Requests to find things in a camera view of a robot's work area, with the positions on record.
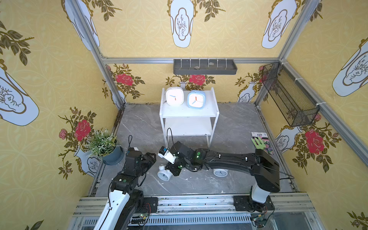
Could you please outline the white square alarm clock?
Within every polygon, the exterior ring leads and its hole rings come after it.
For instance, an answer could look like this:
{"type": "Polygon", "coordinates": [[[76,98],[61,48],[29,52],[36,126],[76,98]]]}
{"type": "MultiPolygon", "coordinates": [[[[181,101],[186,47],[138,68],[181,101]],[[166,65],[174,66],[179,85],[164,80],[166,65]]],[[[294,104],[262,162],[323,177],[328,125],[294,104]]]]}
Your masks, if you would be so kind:
{"type": "Polygon", "coordinates": [[[181,87],[169,87],[165,96],[169,106],[182,105],[184,102],[184,90],[181,87]]]}

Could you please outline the blue square alarm clock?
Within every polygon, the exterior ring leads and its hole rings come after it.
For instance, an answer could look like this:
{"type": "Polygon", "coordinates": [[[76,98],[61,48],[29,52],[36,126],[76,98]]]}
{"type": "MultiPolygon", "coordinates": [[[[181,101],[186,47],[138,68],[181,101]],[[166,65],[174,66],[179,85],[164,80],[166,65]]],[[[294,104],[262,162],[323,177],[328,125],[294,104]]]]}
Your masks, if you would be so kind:
{"type": "Polygon", "coordinates": [[[187,96],[187,105],[192,109],[203,109],[206,104],[206,94],[204,91],[192,90],[187,96]]]}

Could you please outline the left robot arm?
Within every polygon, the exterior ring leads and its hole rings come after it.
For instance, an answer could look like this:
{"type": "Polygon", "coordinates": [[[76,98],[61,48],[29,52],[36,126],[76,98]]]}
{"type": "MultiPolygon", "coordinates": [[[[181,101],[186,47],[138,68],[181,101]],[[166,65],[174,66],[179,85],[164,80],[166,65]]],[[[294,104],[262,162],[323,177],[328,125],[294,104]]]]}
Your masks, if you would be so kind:
{"type": "Polygon", "coordinates": [[[137,190],[139,178],[156,163],[156,154],[130,148],[123,170],[108,187],[106,205],[95,226],[96,230],[125,230],[136,211],[144,207],[144,195],[137,190]]]}

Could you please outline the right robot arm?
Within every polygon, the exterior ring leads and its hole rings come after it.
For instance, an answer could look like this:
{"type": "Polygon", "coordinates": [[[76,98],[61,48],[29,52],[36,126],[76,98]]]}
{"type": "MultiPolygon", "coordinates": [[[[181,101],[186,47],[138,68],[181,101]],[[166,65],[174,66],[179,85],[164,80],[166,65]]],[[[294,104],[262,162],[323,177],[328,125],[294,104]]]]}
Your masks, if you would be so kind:
{"type": "Polygon", "coordinates": [[[262,149],[247,154],[224,153],[210,149],[193,150],[178,141],[170,149],[161,147],[159,156],[168,161],[165,169],[173,176],[179,176],[183,168],[191,172],[224,169],[248,173],[256,181],[251,193],[254,202],[265,203],[270,193],[280,191],[279,163],[262,149]]]}

